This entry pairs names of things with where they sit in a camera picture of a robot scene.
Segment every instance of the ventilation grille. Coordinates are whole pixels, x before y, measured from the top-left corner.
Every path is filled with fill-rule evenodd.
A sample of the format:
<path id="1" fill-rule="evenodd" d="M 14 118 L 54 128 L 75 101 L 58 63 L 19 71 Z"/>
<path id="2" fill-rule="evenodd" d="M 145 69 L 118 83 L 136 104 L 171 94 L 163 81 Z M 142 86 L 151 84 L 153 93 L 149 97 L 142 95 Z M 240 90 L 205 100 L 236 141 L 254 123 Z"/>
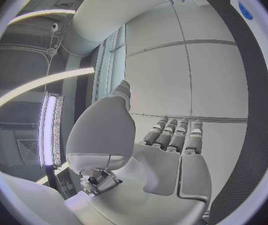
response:
<path id="1" fill-rule="evenodd" d="M 74 1 L 74 0 L 60 0 L 57 3 L 57 6 L 61 6 L 61 7 L 70 9 L 74 6 L 75 3 L 76 3 L 76 1 Z"/>
<path id="2" fill-rule="evenodd" d="M 33 139 L 17 139 L 19 152 L 25 165 L 39 164 L 37 141 Z"/>

